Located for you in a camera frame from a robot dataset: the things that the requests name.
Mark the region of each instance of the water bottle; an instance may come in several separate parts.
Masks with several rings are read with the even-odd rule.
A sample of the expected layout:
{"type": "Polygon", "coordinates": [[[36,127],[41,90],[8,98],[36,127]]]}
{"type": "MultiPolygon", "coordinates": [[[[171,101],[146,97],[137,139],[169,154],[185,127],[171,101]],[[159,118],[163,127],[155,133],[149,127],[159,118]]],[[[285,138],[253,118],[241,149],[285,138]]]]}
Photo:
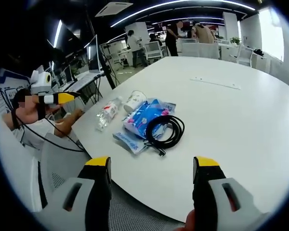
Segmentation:
{"type": "Polygon", "coordinates": [[[118,113],[122,105],[122,97],[117,97],[107,103],[105,107],[96,115],[96,128],[103,131],[108,126],[113,117],[118,113]]]}

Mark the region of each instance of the ceiling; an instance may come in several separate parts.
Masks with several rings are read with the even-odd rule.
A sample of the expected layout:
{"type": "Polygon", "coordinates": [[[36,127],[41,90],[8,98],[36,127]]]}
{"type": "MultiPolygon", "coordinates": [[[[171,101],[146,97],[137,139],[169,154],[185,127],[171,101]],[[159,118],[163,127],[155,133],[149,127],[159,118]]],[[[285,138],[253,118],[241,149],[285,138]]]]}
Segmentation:
{"type": "MultiPolygon", "coordinates": [[[[252,11],[242,6],[212,0],[177,2],[136,14],[111,27],[117,21],[133,13],[169,1],[171,0],[130,0],[128,2],[133,5],[116,15],[95,17],[109,0],[38,0],[35,4],[26,6],[25,11],[14,11],[11,13],[12,15],[9,15],[12,22],[6,26],[5,33],[7,36],[13,36],[13,40],[5,46],[5,58],[1,64],[9,69],[15,70],[16,68],[15,71],[31,72],[39,65],[53,59],[53,48],[50,43],[53,44],[59,20],[62,20],[63,25],[71,32],[80,30],[80,41],[77,41],[76,37],[73,38],[72,33],[65,33],[69,35],[63,39],[72,41],[67,43],[70,44],[70,48],[65,49],[70,52],[79,50],[92,38],[87,18],[90,19],[94,32],[98,35],[99,43],[104,43],[124,33],[124,27],[134,22],[145,21],[150,26],[152,23],[175,18],[195,16],[222,18],[223,12],[235,13],[238,20],[242,20],[257,13],[257,9],[264,4],[259,4],[257,0],[231,0],[256,9],[252,11]]],[[[198,21],[223,23],[216,19],[198,21]]]]}

